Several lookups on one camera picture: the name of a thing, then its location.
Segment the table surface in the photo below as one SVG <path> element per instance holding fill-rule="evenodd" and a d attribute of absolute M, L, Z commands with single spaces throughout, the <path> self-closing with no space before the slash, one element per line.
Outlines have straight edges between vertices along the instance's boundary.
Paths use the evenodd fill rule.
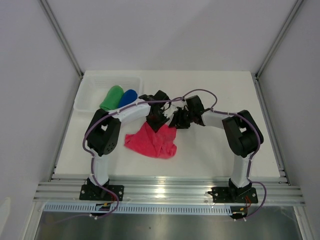
<path fill-rule="evenodd" d="M 267 132 L 251 73 L 248 71 L 86 71 L 106 76 L 138 76 L 143 80 L 143 93 L 162 90 L 173 99 L 193 89 L 207 89 L 218 97 L 216 110 L 248 110 L 263 136 L 264 143 L 253 159 L 251 176 L 279 177 L 278 165 Z M 214 98 L 206 92 L 199 95 L 205 108 Z M 82 149 L 82 140 L 93 114 L 73 111 L 55 174 L 89 174 L 91 156 Z M 145 118 L 121 128 L 116 149 L 109 155 L 109 175 L 166 176 L 188 178 L 229 177 L 233 171 L 232 153 L 224 130 L 192 124 L 178 129 L 174 143 L 176 155 L 170 159 L 150 158 L 124 147 L 126 134 L 136 133 Z"/>

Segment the gray floor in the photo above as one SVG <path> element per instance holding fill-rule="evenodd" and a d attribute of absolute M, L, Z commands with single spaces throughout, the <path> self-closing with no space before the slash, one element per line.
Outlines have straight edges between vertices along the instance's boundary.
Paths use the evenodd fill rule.
<path fill-rule="evenodd" d="M 264 207 L 247 222 L 228 216 L 112 214 L 94 220 L 45 212 L 36 240 L 302 240 L 292 207 Z"/>

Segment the green cloth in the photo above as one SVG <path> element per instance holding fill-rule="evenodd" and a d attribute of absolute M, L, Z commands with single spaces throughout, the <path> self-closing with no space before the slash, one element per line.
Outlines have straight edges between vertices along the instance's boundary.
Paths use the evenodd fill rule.
<path fill-rule="evenodd" d="M 108 91 L 105 99 L 100 104 L 100 108 L 109 111 L 118 108 L 119 102 L 124 94 L 122 87 L 115 85 Z"/>

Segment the white wall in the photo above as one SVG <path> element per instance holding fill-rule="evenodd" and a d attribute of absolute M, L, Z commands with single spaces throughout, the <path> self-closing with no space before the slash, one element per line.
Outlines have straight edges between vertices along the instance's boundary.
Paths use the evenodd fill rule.
<path fill-rule="evenodd" d="M 256 72 L 296 0 L 48 0 L 85 70 Z"/>
<path fill-rule="evenodd" d="M 17 240 L 48 173 L 77 77 L 36 0 L 0 1 L 0 202 L 11 198 L 1 239 Z"/>
<path fill-rule="evenodd" d="M 288 174 L 320 237 L 319 12 L 320 1 L 306 1 L 260 83 Z"/>

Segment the pink fabric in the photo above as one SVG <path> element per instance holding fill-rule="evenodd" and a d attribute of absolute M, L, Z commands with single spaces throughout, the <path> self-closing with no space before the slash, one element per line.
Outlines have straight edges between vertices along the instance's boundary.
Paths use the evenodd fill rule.
<path fill-rule="evenodd" d="M 176 154 L 174 144 L 177 129 L 163 125 L 155 133 L 148 123 L 144 123 L 136 134 L 125 135 L 124 145 L 142 155 L 151 158 L 169 159 Z"/>

